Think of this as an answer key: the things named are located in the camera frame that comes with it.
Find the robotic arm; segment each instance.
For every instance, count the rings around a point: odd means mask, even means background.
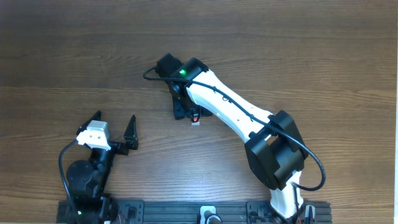
[[[153,69],[161,78],[146,77]],[[167,54],[155,68],[146,71],[144,78],[168,84],[176,119],[189,117],[195,123],[201,116],[215,114],[232,128],[244,142],[254,175],[270,188],[275,214],[284,223],[293,222],[303,208],[303,198],[296,186],[308,151],[295,143],[303,145],[303,139],[289,114],[280,111],[273,115],[250,104],[195,58],[183,64]],[[280,131],[291,137],[280,135]],[[271,136],[278,138],[268,144]]]

